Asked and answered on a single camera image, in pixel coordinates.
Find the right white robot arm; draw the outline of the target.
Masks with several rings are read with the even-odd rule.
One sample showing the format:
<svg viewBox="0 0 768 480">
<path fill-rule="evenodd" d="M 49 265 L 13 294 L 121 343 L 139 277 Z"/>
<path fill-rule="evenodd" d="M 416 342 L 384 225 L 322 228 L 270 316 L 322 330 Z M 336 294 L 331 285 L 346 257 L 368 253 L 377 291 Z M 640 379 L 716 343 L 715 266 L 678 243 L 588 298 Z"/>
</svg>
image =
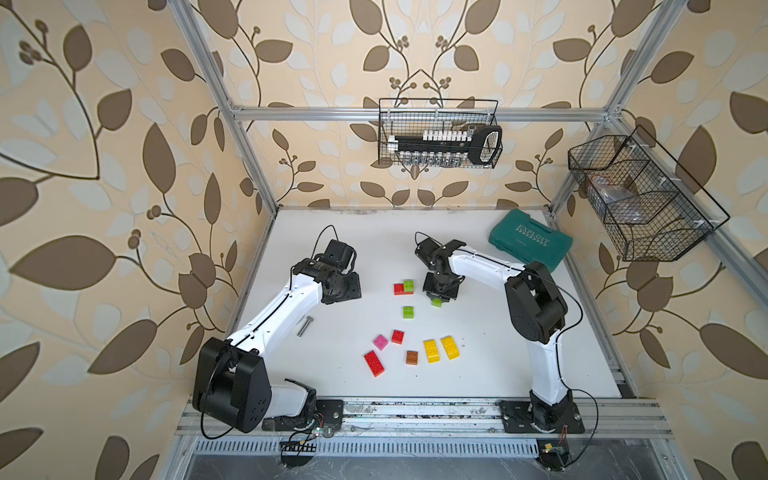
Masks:
<svg viewBox="0 0 768 480">
<path fill-rule="evenodd" d="M 540 262 L 505 263 L 462 241 L 442 244 L 429 236 L 416 243 L 415 255 L 427 267 L 423 291 L 432 300 L 455 300 L 467 278 L 505 295 L 511 324 L 528 342 L 531 409 L 561 415 L 572 402 L 558 367 L 556 339 L 565 328 L 568 305 L 548 268 Z"/>
</svg>

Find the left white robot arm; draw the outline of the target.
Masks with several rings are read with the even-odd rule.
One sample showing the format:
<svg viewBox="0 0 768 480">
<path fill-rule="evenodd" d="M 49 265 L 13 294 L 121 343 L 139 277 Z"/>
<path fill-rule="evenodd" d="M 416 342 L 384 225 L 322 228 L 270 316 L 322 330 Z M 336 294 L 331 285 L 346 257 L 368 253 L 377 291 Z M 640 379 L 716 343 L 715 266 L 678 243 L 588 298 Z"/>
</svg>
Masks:
<svg viewBox="0 0 768 480">
<path fill-rule="evenodd" d="M 249 433 L 264 423 L 274 431 L 305 431 L 320 425 L 316 390 L 293 379 L 272 383 L 267 361 L 315 306 L 362 297 L 357 252 L 339 240 L 290 270 L 286 286 L 249 323 L 225 339 L 211 338 L 199 351 L 192 405 Z"/>
</svg>

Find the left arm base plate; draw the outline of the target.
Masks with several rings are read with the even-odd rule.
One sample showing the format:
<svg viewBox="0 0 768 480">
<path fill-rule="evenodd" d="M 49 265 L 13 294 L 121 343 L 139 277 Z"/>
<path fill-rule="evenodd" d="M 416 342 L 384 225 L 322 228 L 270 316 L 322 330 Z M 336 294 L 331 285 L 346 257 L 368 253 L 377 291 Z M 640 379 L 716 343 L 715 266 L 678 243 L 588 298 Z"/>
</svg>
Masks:
<svg viewBox="0 0 768 480">
<path fill-rule="evenodd" d="M 310 403 L 296 417 L 265 418 L 261 428 L 269 432 L 304 432 L 314 428 L 338 432 L 344 419 L 344 401 L 320 399 Z"/>
</svg>

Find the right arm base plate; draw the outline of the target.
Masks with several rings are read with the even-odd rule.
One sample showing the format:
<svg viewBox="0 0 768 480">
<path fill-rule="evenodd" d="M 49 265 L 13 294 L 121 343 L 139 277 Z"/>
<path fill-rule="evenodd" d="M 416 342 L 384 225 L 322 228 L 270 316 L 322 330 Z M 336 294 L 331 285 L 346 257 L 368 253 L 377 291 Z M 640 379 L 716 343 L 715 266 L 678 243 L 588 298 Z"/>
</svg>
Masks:
<svg viewBox="0 0 768 480">
<path fill-rule="evenodd" d="M 504 431 L 508 434 L 583 434 L 586 432 L 581 414 L 571 396 L 566 395 L 554 406 L 540 400 L 500 401 Z"/>
</svg>

